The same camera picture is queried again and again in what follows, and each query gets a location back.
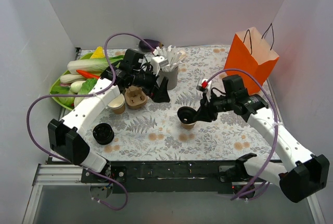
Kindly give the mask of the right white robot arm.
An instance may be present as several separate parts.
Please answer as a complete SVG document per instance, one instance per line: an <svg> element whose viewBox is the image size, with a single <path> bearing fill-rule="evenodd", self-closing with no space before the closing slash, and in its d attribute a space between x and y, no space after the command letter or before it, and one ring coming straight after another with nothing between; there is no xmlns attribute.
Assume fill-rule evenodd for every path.
<svg viewBox="0 0 333 224"><path fill-rule="evenodd" d="M232 75L223 78L224 92L213 93L211 82L201 79L197 90L203 93L200 107L193 116L194 121L212 122L218 113L233 111L264 138L278 155L281 164L271 162L271 157L261 158L248 154L236 160L235 174L241 181L260 178L278 186L292 202L324 189L329 173L329 160L323 155L315 155L297 141L278 122L276 110L258 94L249 95L242 77Z"/></svg>

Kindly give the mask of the brown paper coffee cup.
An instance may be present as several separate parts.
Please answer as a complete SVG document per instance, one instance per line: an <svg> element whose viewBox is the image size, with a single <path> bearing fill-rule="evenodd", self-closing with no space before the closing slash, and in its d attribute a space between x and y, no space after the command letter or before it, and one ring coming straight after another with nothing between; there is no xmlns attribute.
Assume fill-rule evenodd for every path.
<svg viewBox="0 0 333 224"><path fill-rule="evenodd" d="M195 126L196 122L193 123L181 123L181 126L186 129L186 130L190 130Z"/></svg>

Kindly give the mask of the cardboard cup carrier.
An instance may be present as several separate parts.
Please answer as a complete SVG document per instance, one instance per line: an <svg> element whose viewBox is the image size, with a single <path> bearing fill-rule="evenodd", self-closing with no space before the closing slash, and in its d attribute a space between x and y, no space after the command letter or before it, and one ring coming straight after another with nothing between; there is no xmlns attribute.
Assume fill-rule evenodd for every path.
<svg viewBox="0 0 333 224"><path fill-rule="evenodd" d="M143 107L148 101L148 97L143 92L142 88L137 86L126 88L124 98L128 107L133 110Z"/></svg>

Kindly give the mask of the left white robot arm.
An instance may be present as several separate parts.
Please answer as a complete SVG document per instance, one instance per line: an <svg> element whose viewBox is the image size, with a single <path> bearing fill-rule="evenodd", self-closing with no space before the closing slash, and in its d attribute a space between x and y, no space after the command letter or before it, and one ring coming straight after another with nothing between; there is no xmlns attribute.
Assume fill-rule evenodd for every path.
<svg viewBox="0 0 333 224"><path fill-rule="evenodd" d="M111 170L106 159L93 152L84 141L84 136L96 117L106 106L117 98L124 89L137 86L156 103L168 103L168 79L158 82L160 69L169 64L167 58L153 52L154 56L142 68L144 55L127 49L118 66L107 67L91 90L92 96L85 97L71 112L61 120L53 119L48 124L49 143L52 151L70 161L93 171L94 178L106 182Z"/></svg>

